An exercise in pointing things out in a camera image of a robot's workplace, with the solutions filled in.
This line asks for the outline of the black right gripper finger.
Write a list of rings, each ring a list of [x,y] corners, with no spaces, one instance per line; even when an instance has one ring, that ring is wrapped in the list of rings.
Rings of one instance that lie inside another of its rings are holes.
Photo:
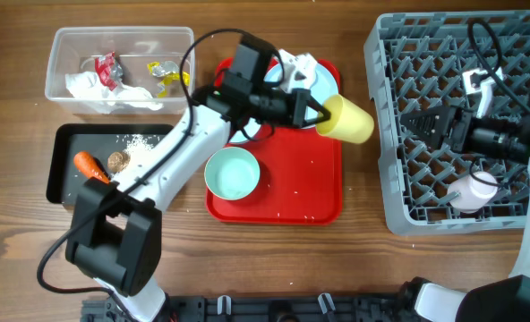
[[[439,149],[447,137],[448,123],[441,120],[412,120],[407,127],[432,149]]]
[[[403,125],[436,125],[445,123],[452,115],[452,109],[447,106],[435,106],[423,111],[403,114],[400,123]]]

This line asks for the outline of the yellow plastic cup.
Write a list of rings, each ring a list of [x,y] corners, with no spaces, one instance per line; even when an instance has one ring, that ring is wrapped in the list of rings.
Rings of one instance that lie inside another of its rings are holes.
[[[365,143],[372,136],[373,118],[350,100],[336,94],[323,106],[330,112],[330,118],[315,125],[321,136],[354,144]]]

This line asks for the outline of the white rice pile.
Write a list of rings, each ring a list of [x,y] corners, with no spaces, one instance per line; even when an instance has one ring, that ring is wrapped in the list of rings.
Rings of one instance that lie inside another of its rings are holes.
[[[133,134],[126,140],[124,153],[128,156],[128,165],[137,165],[143,162],[155,148],[156,137]]]

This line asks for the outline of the green bowl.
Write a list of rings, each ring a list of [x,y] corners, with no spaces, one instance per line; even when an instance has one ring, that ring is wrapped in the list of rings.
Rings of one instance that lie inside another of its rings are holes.
[[[239,200],[250,195],[261,178],[257,158],[248,150],[227,147],[214,153],[204,169],[209,191],[220,199]]]

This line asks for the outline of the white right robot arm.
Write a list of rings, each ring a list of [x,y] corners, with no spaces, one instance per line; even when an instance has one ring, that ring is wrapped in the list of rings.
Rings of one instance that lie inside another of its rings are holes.
[[[530,109],[530,92],[527,106]],[[530,180],[530,115],[507,124],[473,118],[461,107],[434,107],[404,114],[400,122],[433,148],[448,143],[524,164]],[[423,283],[414,311],[428,321],[530,321],[530,189],[522,244],[509,278],[467,293]]]

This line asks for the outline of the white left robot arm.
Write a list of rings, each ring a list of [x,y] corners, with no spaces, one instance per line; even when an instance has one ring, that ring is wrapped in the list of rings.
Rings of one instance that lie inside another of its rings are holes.
[[[232,63],[186,97],[180,123],[114,182],[88,179],[61,239],[66,259],[98,282],[128,321],[169,321],[167,294],[153,274],[161,256],[162,215],[211,155],[251,119],[281,128],[329,118],[310,88],[316,60],[291,55],[244,32]]]

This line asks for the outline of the pink plastic cup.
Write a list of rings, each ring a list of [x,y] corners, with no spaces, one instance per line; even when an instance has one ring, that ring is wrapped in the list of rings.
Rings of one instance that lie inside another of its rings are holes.
[[[485,206],[497,193],[498,184],[494,176],[486,172],[475,172],[474,176],[483,182],[477,181],[472,175],[462,177],[448,187],[448,194],[456,192],[458,196],[449,204],[463,213],[474,213]]]

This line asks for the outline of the orange carrot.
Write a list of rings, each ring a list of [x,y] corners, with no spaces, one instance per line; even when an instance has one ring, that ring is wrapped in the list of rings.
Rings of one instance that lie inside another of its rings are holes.
[[[73,163],[78,171],[87,178],[95,178],[101,182],[109,183],[109,178],[106,173],[102,171],[98,162],[87,151],[78,152],[73,158]]]

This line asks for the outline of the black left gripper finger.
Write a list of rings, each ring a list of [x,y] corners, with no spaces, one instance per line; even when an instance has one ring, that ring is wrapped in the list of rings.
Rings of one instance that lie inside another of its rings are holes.
[[[309,98],[308,108],[312,112],[315,112],[318,117],[330,117],[331,116],[330,111],[314,97]]]
[[[328,121],[330,119],[330,116],[329,115],[322,115],[322,116],[318,116],[314,119],[307,119],[304,121],[304,127],[305,128],[309,128],[309,127],[312,127],[312,126],[316,126],[317,124],[319,123],[324,123],[326,121]]]

